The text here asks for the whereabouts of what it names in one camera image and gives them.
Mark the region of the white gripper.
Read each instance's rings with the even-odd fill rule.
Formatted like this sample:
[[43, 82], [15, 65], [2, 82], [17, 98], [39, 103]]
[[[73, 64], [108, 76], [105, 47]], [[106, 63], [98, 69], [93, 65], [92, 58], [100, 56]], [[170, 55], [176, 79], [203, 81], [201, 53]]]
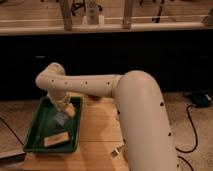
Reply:
[[58, 111], [65, 111], [70, 117], [75, 116], [75, 108], [70, 104], [70, 96], [67, 93], [50, 92], [48, 97]]

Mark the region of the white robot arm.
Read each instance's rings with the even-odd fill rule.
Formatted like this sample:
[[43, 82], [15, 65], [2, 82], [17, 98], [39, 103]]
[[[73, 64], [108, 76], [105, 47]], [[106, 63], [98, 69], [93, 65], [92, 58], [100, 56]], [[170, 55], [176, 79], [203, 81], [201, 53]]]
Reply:
[[130, 170], [181, 171], [164, 98], [149, 73], [70, 76], [53, 62], [36, 76], [35, 83], [59, 110], [68, 106], [70, 92], [112, 98]]

